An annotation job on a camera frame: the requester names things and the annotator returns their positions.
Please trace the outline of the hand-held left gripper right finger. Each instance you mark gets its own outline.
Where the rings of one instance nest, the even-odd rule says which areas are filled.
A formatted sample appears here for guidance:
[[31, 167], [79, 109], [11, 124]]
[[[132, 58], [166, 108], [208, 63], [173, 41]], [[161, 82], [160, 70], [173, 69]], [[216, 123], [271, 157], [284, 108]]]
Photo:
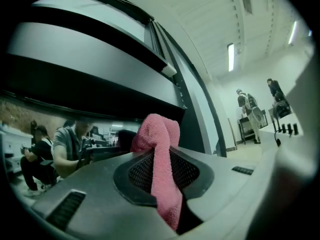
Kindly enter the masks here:
[[258, 163], [208, 155], [182, 147], [171, 153], [198, 168], [198, 177], [182, 192], [202, 223], [180, 240], [261, 240], [268, 223], [286, 205], [288, 154], [280, 147]]

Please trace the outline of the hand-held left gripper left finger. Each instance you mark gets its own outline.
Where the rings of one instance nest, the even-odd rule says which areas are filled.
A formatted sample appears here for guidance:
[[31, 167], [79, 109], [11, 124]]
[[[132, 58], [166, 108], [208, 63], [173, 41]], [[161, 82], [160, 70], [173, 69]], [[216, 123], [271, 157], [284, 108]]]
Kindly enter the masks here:
[[177, 233], [155, 207], [131, 203], [114, 183], [119, 166], [151, 154], [131, 152], [86, 165], [48, 190], [31, 209], [58, 239], [172, 240]]

